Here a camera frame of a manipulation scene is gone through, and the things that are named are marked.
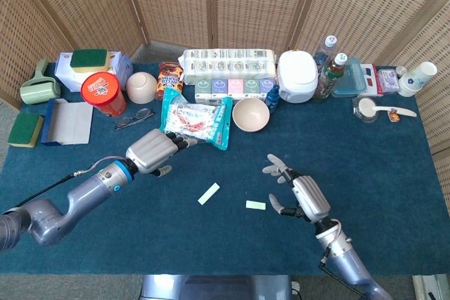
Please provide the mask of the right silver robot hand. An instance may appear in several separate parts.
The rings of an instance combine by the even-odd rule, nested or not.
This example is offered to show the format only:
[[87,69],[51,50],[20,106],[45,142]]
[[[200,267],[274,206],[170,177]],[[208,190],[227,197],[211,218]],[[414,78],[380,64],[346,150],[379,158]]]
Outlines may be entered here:
[[268,154],[271,165],[264,167],[262,172],[277,177],[279,184],[287,183],[297,200],[295,208],[284,207],[275,195],[269,194],[269,201],[274,210],[283,216],[304,218],[310,223],[317,223],[326,218],[330,205],[320,187],[311,176],[303,176],[287,167],[277,156]]

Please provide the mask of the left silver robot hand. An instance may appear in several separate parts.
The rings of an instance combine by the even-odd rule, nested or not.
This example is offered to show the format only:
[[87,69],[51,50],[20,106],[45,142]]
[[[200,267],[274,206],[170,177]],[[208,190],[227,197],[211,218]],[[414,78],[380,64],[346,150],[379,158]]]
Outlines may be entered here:
[[140,174],[161,177],[172,170],[171,165],[165,165],[171,156],[197,143],[195,138],[153,129],[128,147],[125,158],[134,164]]

